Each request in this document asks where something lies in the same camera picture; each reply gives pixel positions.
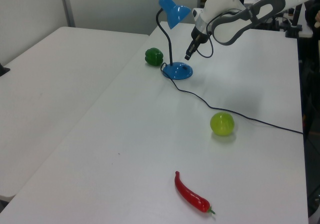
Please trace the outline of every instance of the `lamp shade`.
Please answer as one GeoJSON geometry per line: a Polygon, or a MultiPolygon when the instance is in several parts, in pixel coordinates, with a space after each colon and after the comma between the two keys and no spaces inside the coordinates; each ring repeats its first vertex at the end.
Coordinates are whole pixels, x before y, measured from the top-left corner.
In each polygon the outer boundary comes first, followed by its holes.
{"type": "Polygon", "coordinates": [[[159,5],[167,15],[170,29],[180,23],[190,12],[190,8],[183,5],[176,5],[173,0],[159,0],[159,5]]]}

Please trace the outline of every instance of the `white table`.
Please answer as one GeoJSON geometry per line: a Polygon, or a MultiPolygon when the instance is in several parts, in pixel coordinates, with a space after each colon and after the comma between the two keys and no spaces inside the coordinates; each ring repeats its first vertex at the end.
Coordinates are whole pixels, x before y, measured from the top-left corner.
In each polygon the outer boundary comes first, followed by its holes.
{"type": "Polygon", "coordinates": [[[147,35],[62,27],[0,77],[0,200],[10,201],[147,35]]]}
{"type": "MultiPolygon", "coordinates": [[[[193,27],[168,32],[174,61],[183,60],[193,27]]],[[[212,106],[302,131],[297,43],[284,35],[248,30],[231,46],[214,42],[213,57],[195,53],[193,76],[176,83],[212,106]]],[[[214,135],[216,111],[148,66],[151,47],[168,62],[167,39],[156,28],[0,223],[307,224],[303,136],[234,114],[234,133],[214,135]],[[215,216],[180,197],[175,171],[215,216]]],[[[209,53],[209,44],[200,50],[209,53]]]]}

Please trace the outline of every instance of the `green pepper stem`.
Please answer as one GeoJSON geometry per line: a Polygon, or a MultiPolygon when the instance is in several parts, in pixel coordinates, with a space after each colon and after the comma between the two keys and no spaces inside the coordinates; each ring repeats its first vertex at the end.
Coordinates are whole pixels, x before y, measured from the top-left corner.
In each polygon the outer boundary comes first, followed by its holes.
{"type": "Polygon", "coordinates": [[[212,210],[211,206],[209,207],[209,209],[208,209],[206,212],[207,212],[207,213],[216,214],[216,213],[212,210]]]}

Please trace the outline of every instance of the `red chili pepper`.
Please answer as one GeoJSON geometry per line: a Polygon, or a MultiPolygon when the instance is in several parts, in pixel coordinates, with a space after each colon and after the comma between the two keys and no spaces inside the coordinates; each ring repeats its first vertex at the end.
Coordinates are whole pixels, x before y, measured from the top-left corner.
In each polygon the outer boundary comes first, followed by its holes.
{"type": "Polygon", "coordinates": [[[176,171],[175,172],[175,178],[174,178],[174,183],[175,186],[177,188],[177,190],[179,191],[179,193],[181,194],[181,196],[184,197],[184,199],[186,199],[192,206],[194,206],[195,208],[197,208],[198,210],[200,210],[203,213],[213,213],[216,214],[210,206],[209,201],[207,201],[206,199],[204,199],[203,197],[195,194],[193,191],[191,191],[190,189],[188,189],[180,180],[180,172],[176,171]]]}

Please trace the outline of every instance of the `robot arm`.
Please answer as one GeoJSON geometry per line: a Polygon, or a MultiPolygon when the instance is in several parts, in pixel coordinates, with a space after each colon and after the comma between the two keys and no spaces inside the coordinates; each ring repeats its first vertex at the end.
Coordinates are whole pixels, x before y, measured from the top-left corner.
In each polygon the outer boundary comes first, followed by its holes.
{"type": "Polygon", "coordinates": [[[207,0],[203,9],[193,9],[195,27],[192,42],[186,51],[189,60],[209,35],[220,44],[233,44],[241,34],[277,13],[308,0],[259,0],[245,8],[239,0],[207,0]]]}

